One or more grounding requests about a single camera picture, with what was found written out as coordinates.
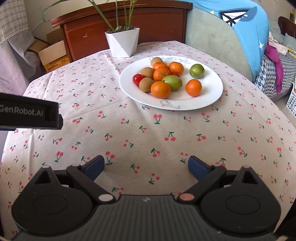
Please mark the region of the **houndstooth sofa cover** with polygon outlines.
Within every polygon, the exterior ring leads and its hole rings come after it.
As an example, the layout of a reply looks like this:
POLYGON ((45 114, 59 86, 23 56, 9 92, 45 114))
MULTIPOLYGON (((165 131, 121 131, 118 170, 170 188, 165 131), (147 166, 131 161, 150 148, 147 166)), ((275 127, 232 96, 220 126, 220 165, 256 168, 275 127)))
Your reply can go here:
POLYGON ((254 80, 254 85, 270 99, 279 99, 288 94, 295 81, 295 57, 287 53, 280 55, 283 66, 283 83, 280 93, 276 92, 276 67, 274 62, 266 55, 263 56, 260 70, 254 80))

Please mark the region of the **white perforated basket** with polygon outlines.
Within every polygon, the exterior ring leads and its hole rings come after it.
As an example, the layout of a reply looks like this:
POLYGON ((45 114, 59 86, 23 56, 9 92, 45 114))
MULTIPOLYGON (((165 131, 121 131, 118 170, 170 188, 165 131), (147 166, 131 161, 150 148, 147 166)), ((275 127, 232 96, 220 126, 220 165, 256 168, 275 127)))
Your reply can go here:
POLYGON ((295 95, 295 83, 292 84, 292 90, 288 98, 287 109, 296 117, 296 95, 295 95))

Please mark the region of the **green lime fruit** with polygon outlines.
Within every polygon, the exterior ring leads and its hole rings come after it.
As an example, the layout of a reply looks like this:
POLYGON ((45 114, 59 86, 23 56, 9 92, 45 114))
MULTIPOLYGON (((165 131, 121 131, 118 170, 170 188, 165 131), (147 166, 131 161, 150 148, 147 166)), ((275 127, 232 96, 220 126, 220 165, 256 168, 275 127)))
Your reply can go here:
POLYGON ((204 75, 204 67, 201 64, 194 64, 191 66, 189 73, 193 78, 201 78, 204 75))

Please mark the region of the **brown kiwi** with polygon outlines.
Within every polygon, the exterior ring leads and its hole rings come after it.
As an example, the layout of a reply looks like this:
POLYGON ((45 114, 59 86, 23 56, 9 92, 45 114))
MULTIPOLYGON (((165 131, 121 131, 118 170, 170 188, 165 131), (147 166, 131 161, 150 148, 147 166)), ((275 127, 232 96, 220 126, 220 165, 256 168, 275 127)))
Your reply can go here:
POLYGON ((139 89, 142 92, 150 92, 151 91, 151 86, 155 83, 155 81, 149 77, 145 77, 143 78, 140 82, 139 82, 139 89))
POLYGON ((154 75, 154 69, 151 68, 151 67, 145 67, 141 70, 140 74, 143 76, 143 77, 148 77, 148 78, 153 78, 153 75, 154 75))

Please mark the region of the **red cherry tomato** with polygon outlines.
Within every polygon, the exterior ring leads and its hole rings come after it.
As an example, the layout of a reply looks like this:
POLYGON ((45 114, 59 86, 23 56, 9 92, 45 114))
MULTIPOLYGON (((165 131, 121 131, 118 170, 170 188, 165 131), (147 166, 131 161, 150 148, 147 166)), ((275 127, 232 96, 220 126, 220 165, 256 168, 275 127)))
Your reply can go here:
POLYGON ((174 75, 174 76, 177 76, 177 77, 181 77, 181 75, 179 74, 179 73, 177 73, 177 72, 175 72, 175 73, 172 73, 172 75, 174 75))
POLYGON ((141 74, 136 74, 133 76, 132 81, 135 85, 139 85, 140 81, 144 78, 141 74))

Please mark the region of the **beige cloth on sofa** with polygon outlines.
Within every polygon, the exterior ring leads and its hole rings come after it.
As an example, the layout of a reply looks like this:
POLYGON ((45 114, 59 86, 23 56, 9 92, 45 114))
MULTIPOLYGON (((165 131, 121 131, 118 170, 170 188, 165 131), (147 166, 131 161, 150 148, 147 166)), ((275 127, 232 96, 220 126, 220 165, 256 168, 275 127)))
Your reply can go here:
POLYGON ((273 46, 274 48, 277 49, 277 52, 278 53, 280 53, 282 55, 286 55, 287 54, 287 52, 288 52, 287 47, 284 46, 283 44, 281 44, 276 39, 274 39, 271 32, 269 32, 268 42, 269 42, 269 45, 271 45, 271 46, 273 46))

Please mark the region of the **mandarin on plate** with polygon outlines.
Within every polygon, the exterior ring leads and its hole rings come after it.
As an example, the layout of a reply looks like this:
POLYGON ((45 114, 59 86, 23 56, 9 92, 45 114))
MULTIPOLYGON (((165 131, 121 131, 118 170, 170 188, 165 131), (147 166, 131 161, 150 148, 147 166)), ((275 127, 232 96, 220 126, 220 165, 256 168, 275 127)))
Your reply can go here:
POLYGON ((157 62, 155 63, 153 66, 152 66, 155 70, 158 69, 158 68, 166 68, 168 69, 168 65, 166 63, 163 63, 163 62, 157 62))

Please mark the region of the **open cardboard box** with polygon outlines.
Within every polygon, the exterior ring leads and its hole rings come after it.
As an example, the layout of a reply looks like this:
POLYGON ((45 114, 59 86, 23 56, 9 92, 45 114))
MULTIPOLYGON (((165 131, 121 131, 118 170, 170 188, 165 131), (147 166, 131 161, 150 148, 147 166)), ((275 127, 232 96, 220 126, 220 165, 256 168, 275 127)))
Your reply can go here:
POLYGON ((34 37, 29 50, 39 55, 42 66, 47 73, 70 63, 61 29, 47 34, 47 40, 34 37))

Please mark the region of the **green sofa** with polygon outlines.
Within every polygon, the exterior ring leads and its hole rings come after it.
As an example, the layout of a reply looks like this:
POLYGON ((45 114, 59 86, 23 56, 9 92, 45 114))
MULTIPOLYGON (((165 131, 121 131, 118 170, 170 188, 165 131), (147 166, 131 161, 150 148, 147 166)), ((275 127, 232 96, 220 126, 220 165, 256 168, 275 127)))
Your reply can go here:
POLYGON ((189 10, 185 44, 224 62, 248 80, 253 80, 236 33, 217 16, 195 7, 189 10))

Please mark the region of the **cherry print tablecloth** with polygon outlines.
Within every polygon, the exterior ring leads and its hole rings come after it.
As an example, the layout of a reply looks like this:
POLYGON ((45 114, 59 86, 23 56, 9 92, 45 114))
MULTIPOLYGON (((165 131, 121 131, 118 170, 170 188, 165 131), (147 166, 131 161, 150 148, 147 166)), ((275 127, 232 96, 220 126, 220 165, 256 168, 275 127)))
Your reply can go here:
POLYGON ((25 95, 58 102, 64 119, 56 130, 9 132, 1 159, 1 224, 11 239, 18 229, 11 208, 32 176, 105 159, 97 183, 120 194, 178 195, 196 181, 188 171, 195 155, 210 165, 251 166, 281 205, 295 202, 295 128, 252 82, 221 61, 177 41, 139 46, 129 59, 101 51, 30 83, 25 95), (189 57, 213 69, 223 82, 214 104, 192 111, 157 109, 128 98, 121 71, 157 55, 189 57))

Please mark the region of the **checked grey curtain cloth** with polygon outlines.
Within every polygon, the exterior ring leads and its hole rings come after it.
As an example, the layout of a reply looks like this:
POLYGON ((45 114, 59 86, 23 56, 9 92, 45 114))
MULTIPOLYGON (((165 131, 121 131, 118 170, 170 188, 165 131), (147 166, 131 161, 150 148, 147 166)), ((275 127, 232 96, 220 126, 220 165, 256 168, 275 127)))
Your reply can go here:
POLYGON ((1 93, 23 95, 44 74, 39 55, 29 50, 30 32, 24 1, 1 1, 1 93))

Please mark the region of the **blue patterned blanket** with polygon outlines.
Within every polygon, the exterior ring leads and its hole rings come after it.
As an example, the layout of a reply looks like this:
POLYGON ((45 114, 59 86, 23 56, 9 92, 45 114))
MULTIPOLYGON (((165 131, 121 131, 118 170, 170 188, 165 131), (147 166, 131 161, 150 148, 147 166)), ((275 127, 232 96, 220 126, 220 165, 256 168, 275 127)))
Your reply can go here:
POLYGON ((253 80, 260 70, 268 42, 269 25, 265 10, 254 1, 191 1, 193 8, 211 13, 236 33, 250 66, 253 80))

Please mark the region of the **white floral plate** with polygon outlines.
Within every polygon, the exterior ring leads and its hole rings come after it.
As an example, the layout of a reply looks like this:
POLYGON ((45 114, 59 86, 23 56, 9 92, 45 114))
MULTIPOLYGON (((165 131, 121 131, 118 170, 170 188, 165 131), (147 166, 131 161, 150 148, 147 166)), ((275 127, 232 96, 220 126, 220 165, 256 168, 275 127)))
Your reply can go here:
POLYGON ((187 57, 146 57, 128 65, 119 77, 131 99, 167 110, 195 110, 217 101, 223 83, 205 64, 187 57))

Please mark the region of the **small mandarin orange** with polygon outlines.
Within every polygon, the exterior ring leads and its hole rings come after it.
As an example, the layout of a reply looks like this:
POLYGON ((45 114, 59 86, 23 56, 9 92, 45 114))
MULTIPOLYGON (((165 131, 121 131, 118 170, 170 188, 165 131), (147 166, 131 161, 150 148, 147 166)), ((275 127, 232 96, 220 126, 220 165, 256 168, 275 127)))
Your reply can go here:
POLYGON ((167 99, 171 94, 171 87, 165 82, 157 81, 151 86, 151 94, 156 98, 167 99))

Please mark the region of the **magenta cloth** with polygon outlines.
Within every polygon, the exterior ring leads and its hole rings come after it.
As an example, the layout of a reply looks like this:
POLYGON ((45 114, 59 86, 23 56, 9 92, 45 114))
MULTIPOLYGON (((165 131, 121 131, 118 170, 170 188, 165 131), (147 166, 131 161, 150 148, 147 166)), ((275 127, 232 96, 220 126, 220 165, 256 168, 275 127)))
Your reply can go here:
POLYGON ((276 93, 280 93, 282 91, 284 71, 283 71, 283 66, 282 66, 282 62, 278 54, 278 51, 276 47, 271 46, 269 45, 269 43, 267 43, 264 54, 267 57, 269 57, 269 59, 273 61, 273 63, 275 64, 275 74, 276 74, 275 88, 276 88, 276 93))

